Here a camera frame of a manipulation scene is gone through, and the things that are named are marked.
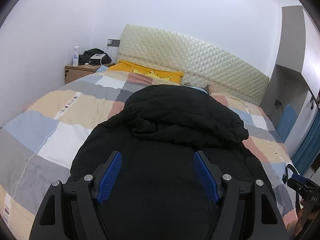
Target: nightstand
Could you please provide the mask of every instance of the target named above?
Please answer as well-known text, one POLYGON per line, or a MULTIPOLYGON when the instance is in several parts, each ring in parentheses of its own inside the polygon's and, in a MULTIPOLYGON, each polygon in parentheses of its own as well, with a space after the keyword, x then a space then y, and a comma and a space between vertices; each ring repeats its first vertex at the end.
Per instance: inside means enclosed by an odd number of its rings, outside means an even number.
MULTIPOLYGON (((105 64, 105 66, 107 67, 111 67, 113 65, 115 65, 115 63, 105 64)), ((73 65, 66 65, 65 66, 65 83, 68 84, 74 80, 77 80, 78 78, 82 78, 87 75, 90 75, 96 72, 98 68, 100 68, 100 65, 97 65, 97 66, 79 65, 75 67, 73 65)))

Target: black bag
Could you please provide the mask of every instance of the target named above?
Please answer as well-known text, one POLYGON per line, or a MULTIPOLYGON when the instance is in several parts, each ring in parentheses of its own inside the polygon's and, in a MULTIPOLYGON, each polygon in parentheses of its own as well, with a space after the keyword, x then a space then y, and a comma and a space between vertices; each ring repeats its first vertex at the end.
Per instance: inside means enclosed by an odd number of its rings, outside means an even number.
MULTIPOLYGON (((89 63, 92 66, 100 65, 100 59, 90 59, 95 54, 104 54, 101 49, 89 49, 86 50, 82 55, 79 55, 79 65, 84 65, 85 63, 89 63)), ((102 58, 101 64, 109 64, 111 62, 111 58, 107 53, 102 58)))

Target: quilted headboard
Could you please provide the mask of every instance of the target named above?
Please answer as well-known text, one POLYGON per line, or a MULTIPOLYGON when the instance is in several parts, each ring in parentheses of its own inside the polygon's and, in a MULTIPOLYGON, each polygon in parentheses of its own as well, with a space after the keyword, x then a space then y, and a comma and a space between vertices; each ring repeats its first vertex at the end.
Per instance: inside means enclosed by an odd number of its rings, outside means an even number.
POLYGON ((182 84, 205 87, 214 83, 231 95, 259 105, 269 78, 231 53, 179 33, 126 25, 118 60, 143 66, 182 71, 182 84))

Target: black jacket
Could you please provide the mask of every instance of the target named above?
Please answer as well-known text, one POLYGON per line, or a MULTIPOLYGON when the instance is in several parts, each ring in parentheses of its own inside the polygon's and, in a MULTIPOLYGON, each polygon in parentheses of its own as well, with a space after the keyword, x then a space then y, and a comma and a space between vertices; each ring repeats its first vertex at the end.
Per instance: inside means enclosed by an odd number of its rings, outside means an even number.
POLYGON ((197 150, 240 181, 262 179, 274 197, 260 161, 242 143, 247 138, 240 117, 206 93, 153 85, 92 131, 68 181, 93 173, 117 150, 122 168, 99 208, 112 239, 204 240, 217 207, 193 167, 197 150))

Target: bedspread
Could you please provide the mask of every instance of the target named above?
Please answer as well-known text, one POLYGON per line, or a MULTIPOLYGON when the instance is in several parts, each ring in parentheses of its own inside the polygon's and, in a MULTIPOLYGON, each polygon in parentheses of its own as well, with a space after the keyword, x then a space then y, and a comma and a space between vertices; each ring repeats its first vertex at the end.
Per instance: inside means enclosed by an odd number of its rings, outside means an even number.
MULTIPOLYGON (((0 210, 18 240, 29 238, 48 187, 56 179, 67 181, 92 129, 119 113, 132 93, 152 84, 177 85, 137 73, 94 73, 46 94, 0 129, 0 210)), ((281 180, 291 160, 272 123, 257 106, 227 94, 211 96, 244 121, 250 135, 244 145, 261 161, 285 225, 293 224, 295 194, 281 180)))

